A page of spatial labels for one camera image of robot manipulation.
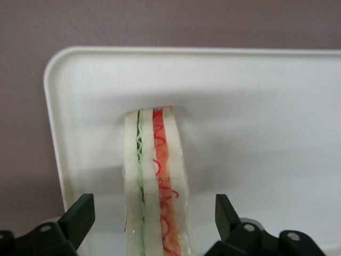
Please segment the plastic tray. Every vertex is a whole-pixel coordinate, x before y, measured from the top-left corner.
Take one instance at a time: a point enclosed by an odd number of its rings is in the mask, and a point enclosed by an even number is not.
[[[341,255],[341,52],[73,47],[45,71],[64,206],[94,193],[80,255],[125,255],[127,111],[173,105],[198,252],[218,239],[215,194],[272,235]]]

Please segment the tomato slice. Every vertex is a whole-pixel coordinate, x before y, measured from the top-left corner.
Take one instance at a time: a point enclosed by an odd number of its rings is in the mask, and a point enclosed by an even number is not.
[[[160,221],[164,256],[181,256],[173,204],[173,197],[177,198],[179,194],[171,188],[171,179],[167,166],[169,152],[162,110],[154,113],[153,131],[156,152],[154,162],[158,165],[156,178],[159,186]]]

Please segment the white bread slice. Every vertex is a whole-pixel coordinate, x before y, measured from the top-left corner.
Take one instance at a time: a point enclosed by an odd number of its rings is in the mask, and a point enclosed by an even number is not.
[[[124,191],[126,196],[127,256],[144,256],[142,202],[137,160],[137,111],[126,115],[124,134]]]
[[[155,146],[153,131],[153,109],[142,113],[142,179],[144,190],[144,241],[146,256],[163,256],[164,248],[160,222],[159,187],[154,165]]]
[[[188,184],[184,169],[183,154],[180,142],[180,136],[175,123],[175,115],[172,107],[162,109],[166,140],[168,145],[168,169],[170,184],[172,190],[179,193],[179,197],[173,197],[175,210],[175,220],[179,234],[181,256],[197,255],[194,246],[190,228],[190,219],[188,213]]]

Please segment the screw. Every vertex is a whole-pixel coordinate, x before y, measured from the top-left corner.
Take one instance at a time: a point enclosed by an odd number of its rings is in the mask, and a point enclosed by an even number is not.
[[[293,241],[300,241],[301,240],[299,235],[297,235],[296,233],[293,233],[293,232],[288,233],[288,237]]]
[[[42,226],[41,229],[40,229],[40,231],[41,231],[41,232],[45,232],[45,231],[48,231],[48,230],[50,230],[50,229],[51,229],[51,226],[50,226],[50,225],[46,225],[46,226]]]
[[[255,227],[252,226],[251,224],[245,224],[245,225],[244,225],[244,228],[245,228],[245,230],[247,230],[247,231],[249,231],[249,232],[255,231]]]

